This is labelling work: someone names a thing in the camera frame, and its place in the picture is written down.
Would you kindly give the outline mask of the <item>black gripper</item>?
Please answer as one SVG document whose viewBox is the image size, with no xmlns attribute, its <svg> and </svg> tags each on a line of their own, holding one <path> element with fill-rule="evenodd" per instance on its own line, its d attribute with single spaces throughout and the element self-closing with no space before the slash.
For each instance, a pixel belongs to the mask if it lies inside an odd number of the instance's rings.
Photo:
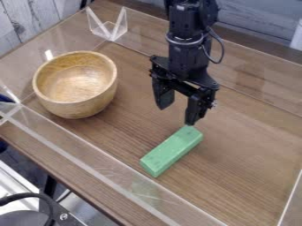
<svg viewBox="0 0 302 226">
<path fill-rule="evenodd" d="M 157 106 L 166 109 L 176 101 L 176 92 L 188 99 L 186 124 L 193 126 L 213 106 L 220 85 L 208 73 L 212 40 L 196 46 L 169 44 L 169 56 L 150 57 L 150 76 Z"/>
</svg>

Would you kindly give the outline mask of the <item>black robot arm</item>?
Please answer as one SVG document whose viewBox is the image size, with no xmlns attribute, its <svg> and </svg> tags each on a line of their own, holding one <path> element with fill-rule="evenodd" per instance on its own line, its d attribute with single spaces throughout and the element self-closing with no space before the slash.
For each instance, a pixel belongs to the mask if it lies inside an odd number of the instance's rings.
<svg viewBox="0 0 302 226">
<path fill-rule="evenodd" d="M 210 77 L 208 67 L 214 59 L 212 44 L 222 41 L 213 30 L 218 21 L 217 0 L 165 0 L 169 30 L 169 56 L 150 57 L 153 89 L 157 106 L 166 109 L 176 101 L 176 93 L 188 97 L 186 124 L 193 126 L 216 106 L 220 84 Z"/>
</svg>

